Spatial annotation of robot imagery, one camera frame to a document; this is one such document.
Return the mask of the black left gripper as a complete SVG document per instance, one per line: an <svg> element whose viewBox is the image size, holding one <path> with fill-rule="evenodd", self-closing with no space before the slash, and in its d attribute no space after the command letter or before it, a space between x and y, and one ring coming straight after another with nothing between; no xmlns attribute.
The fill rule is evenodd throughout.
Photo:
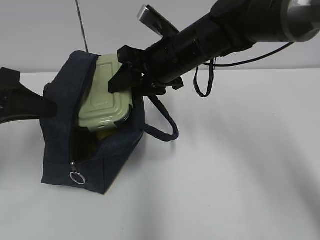
<svg viewBox="0 0 320 240"><path fill-rule="evenodd" d="M21 73L0 68L0 123L55 117L55 102L20 84Z"/></svg>

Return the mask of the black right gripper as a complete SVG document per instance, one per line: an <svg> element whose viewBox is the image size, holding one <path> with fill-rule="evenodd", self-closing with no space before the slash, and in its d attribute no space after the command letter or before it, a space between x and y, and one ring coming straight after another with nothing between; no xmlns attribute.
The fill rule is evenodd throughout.
<svg viewBox="0 0 320 240"><path fill-rule="evenodd" d="M177 37L164 38L145 50L124 45L117 51L122 65L108 82L111 94L131 89L134 98L163 96L166 88L184 86L184 44Z"/></svg>

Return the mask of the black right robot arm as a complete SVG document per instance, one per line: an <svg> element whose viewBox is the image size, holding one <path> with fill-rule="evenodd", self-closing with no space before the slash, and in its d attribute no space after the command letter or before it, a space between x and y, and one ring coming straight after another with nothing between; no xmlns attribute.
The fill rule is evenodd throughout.
<svg viewBox="0 0 320 240"><path fill-rule="evenodd" d="M214 58L256 43L307 42L320 32L317 0L219 0L181 31L150 5L137 17L161 39L144 50L127 45L118 50L121 67L108 82L110 93L164 95L168 87L182 88L184 74Z"/></svg>

